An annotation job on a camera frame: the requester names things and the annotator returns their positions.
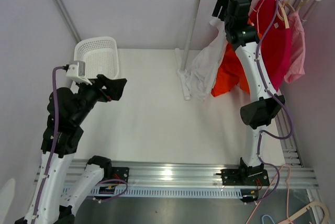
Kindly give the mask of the white t shirt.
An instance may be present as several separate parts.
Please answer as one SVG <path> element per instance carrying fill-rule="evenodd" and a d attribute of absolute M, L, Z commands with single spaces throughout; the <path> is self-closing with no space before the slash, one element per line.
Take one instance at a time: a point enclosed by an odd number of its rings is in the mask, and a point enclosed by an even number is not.
<path fill-rule="evenodd" d="M 210 25 L 218 30 L 217 37 L 192 61 L 186 73 L 186 86 L 192 98 L 204 102 L 211 92 L 227 47 L 225 23 L 213 18 Z"/>

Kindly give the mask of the orange t shirt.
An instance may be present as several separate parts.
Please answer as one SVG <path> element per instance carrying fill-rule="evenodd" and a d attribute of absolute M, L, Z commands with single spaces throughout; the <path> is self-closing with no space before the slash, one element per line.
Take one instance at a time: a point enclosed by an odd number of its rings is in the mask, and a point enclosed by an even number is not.
<path fill-rule="evenodd" d="M 248 81 L 242 64 L 231 44 L 227 43 L 211 94 L 217 97 L 230 92 L 235 86 L 238 86 L 242 91 L 250 94 Z"/>

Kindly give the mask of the red t shirt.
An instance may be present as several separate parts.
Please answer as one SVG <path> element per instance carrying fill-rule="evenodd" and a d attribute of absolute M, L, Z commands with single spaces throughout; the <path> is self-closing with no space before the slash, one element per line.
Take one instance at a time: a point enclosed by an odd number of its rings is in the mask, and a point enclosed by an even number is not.
<path fill-rule="evenodd" d="M 276 0 L 267 0 L 260 8 L 263 0 L 259 0 L 249 15 L 257 32 L 263 36 L 275 11 Z M 291 56 L 291 30 L 285 29 L 283 22 L 275 18 L 273 25 L 261 43 L 262 59 L 273 87 L 278 90 L 289 68 Z"/>

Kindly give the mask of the pink t shirt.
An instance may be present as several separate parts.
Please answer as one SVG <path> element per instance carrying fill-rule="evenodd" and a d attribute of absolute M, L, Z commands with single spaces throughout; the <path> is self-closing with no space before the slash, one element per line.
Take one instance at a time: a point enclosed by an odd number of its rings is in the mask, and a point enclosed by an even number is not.
<path fill-rule="evenodd" d="M 291 83 L 305 75 L 306 43 L 305 31 L 298 11 L 289 14 L 287 18 L 291 29 L 291 56 L 284 80 L 286 83 Z"/>

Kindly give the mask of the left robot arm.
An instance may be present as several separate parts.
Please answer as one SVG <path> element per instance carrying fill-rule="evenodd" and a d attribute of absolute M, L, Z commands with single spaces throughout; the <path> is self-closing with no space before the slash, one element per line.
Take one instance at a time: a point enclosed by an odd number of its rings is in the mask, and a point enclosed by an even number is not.
<path fill-rule="evenodd" d="M 43 133 L 37 187 L 26 214 L 16 223 L 74 223 L 78 209 L 96 185 L 128 185 L 124 176 L 116 174 L 111 159 L 95 155 L 69 191 L 63 191 L 84 133 L 82 122 L 98 102 L 120 100 L 126 83 L 126 79 L 111 80 L 99 74 L 90 84 L 79 84 L 77 93 L 66 87 L 53 89 L 47 107 L 49 116 Z"/>

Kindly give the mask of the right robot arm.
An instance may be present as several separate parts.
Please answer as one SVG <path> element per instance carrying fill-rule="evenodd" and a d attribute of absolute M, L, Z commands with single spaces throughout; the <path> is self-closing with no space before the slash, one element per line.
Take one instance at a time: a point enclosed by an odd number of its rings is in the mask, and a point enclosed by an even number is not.
<path fill-rule="evenodd" d="M 245 73 L 251 102 L 240 109 L 247 126 L 247 144 L 236 169 L 219 173 L 224 186 L 268 186 L 268 173 L 261 158 L 262 136 L 285 102 L 278 96 L 267 75 L 256 28 L 249 22 L 252 0 L 217 0 L 213 16 L 225 24 L 228 43 Z"/>

